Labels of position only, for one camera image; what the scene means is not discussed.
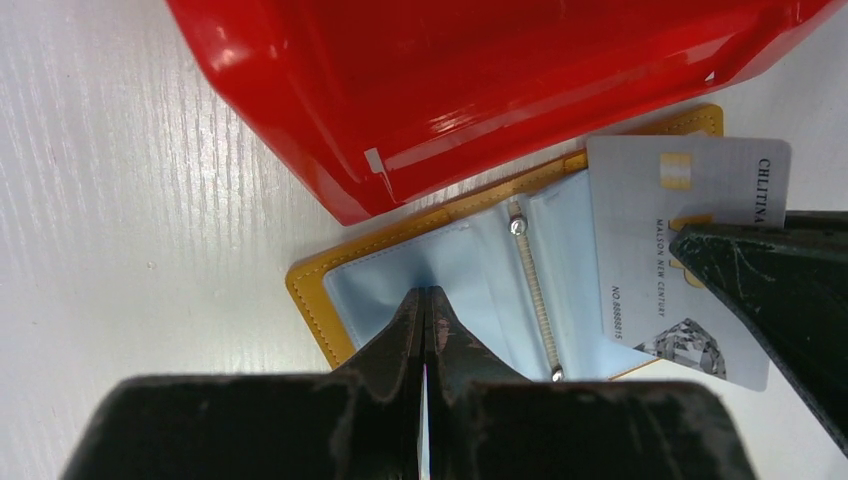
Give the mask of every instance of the card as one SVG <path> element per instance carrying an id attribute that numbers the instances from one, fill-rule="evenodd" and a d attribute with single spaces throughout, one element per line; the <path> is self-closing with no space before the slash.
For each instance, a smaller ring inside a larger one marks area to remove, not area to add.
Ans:
<path id="1" fill-rule="evenodd" d="M 599 136 L 588 140 L 587 149 L 604 333 L 656 357 L 764 390 L 768 356 L 668 245 L 687 223 L 782 228 L 789 145 Z"/>

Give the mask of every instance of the white surface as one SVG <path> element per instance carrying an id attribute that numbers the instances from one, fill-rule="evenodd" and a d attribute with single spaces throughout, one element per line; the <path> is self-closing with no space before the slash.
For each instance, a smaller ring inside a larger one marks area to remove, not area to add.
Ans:
<path id="1" fill-rule="evenodd" d="M 848 209 L 846 45 L 848 10 L 709 98 L 728 134 L 792 144 L 791 208 Z M 162 2 L 7 0 L 0 51 L 2 479 L 56 477 L 121 378 L 326 369 L 292 262 L 547 158 L 343 229 L 211 91 Z M 771 373 L 766 394 L 710 383 L 759 474 L 848 476 Z"/>

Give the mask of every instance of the light blue plastic page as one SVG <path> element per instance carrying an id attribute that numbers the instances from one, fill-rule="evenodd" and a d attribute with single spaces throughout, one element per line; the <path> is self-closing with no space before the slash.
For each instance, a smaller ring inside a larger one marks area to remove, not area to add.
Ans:
<path id="1" fill-rule="evenodd" d="M 607 379 L 652 360 L 603 334 L 588 173 L 512 200 L 530 225 L 566 378 Z M 388 324 L 409 289 L 439 285 L 463 325 L 501 360 L 531 380 L 549 380 L 506 203 L 328 272 L 324 286 L 354 347 Z"/>

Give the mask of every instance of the diamond graphic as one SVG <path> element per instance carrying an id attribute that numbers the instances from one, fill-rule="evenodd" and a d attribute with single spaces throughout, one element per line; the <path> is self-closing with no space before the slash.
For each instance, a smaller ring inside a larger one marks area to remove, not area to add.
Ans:
<path id="1" fill-rule="evenodd" d="M 635 348 L 655 357 L 671 360 L 727 380 L 724 357 L 718 348 L 718 342 L 691 318 L 687 318 Z"/>

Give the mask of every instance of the stitching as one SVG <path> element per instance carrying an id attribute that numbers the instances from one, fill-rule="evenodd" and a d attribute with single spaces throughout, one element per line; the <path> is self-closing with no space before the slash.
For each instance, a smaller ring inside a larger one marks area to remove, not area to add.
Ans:
<path id="1" fill-rule="evenodd" d="M 695 123 L 695 122 L 697 122 L 698 120 L 701 120 L 701 119 L 708 119 L 710 121 L 710 129 L 713 133 L 715 133 L 715 131 L 716 131 L 715 118 L 713 118 L 712 115 L 699 115 L 697 117 L 692 117 L 692 118 L 686 120 L 685 122 L 680 122 L 680 123 L 676 123 L 674 125 L 669 125 L 668 127 L 665 127 L 663 129 L 659 130 L 659 132 L 666 133 L 666 132 L 668 132 L 672 129 L 680 128 L 680 127 Z M 530 178 L 524 180 L 523 182 L 519 183 L 518 185 L 515 185 L 514 187 L 512 187 L 512 189 L 510 189 L 510 191 L 514 192 L 515 190 L 518 190 L 518 189 L 520 189 L 520 188 L 522 188 L 526 185 L 529 185 L 533 182 L 536 182 L 538 180 L 541 180 L 541 179 L 544 179 L 544 178 L 547 178 L 547 177 L 552 177 L 552 176 L 557 175 L 559 173 L 561 173 L 561 170 L 557 170 L 557 171 L 554 171 L 554 172 L 546 172 L 546 173 L 541 173 L 539 175 L 535 175 L 533 177 L 530 177 Z M 496 199 L 496 198 L 498 198 L 502 195 L 508 196 L 509 193 L 507 193 L 505 195 L 504 194 L 490 195 L 489 197 L 486 197 L 486 198 L 484 198 L 484 199 L 482 199 L 478 202 L 472 203 L 471 205 L 466 205 L 466 206 L 460 208 L 459 210 L 454 211 L 454 215 L 461 213 L 461 212 L 464 212 L 468 209 L 474 208 L 476 206 L 479 206 L 482 203 L 486 203 L 486 202 L 489 202 L 491 200 L 494 200 L 494 199 Z M 373 249 L 373 248 L 378 247 L 378 246 L 380 246 L 384 243 L 388 243 L 388 242 L 390 242 L 390 241 L 392 241 L 395 238 L 398 238 L 400 236 L 421 230 L 421 229 L 427 227 L 428 225 L 432 225 L 433 223 L 438 222 L 439 220 L 441 220 L 441 216 L 439 218 L 434 218 L 432 220 L 429 220 L 426 223 L 416 225 L 415 227 L 410 228 L 409 230 L 404 230 L 403 232 L 396 233 L 396 234 L 392 235 L 391 237 L 384 238 L 384 239 L 380 240 L 379 242 L 375 242 L 375 243 L 366 245 L 366 246 L 359 248 L 359 249 L 357 249 L 357 250 L 355 250 L 351 253 L 342 255 L 341 257 L 334 258 L 333 260 L 331 260 L 327 263 L 324 263 L 324 264 L 322 264 L 318 267 L 315 267 L 315 269 L 312 270 L 312 271 L 306 272 L 306 273 L 304 273 L 304 274 L 302 274 L 298 277 L 295 277 L 295 279 L 292 281 L 292 287 L 294 288 L 294 291 L 295 291 L 295 294 L 297 295 L 298 300 L 300 300 L 300 304 L 303 306 L 303 309 L 306 310 L 306 314 L 309 316 L 309 320 L 311 321 L 312 325 L 315 326 L 315 329 L 318 331 L 318 335 L 320 335 L 321 340 L 324 341 L 324 346 L 327 347 L 327 351 L 330 352 L 330 355 L 332 355 L 333 360 L 335 360 L 336 364 L 339 363 L 339 357 L 336 355 L 336 352 L 333 351 L 333 347 L 330 346 L 330 342 L 327 341 L 327 337 L 324 336 L 324 332 L 321 330 L 321 327 L 318 325 L 318 321 L 315 319 L 315 316 L 313 315 L 312 310 L 309 308 L 309 304 L 303 298 L 303 295 L 301 295 L 300 288 L 298 287 L 298 283 L 300 282 L 300 280 L 303 279 L 303 278 L 306 278 L 310 275 L 313 275 L 313 274 L 317 273 L 319 270 L 323 270 L 323 269 L 325 269 L 325 268 L 327 268 L 331 265 L 341 263 L 341 262 L 347 260 L 350 257 L 354 257 L 354 256 L 358 255 L 361 252 Z"/>

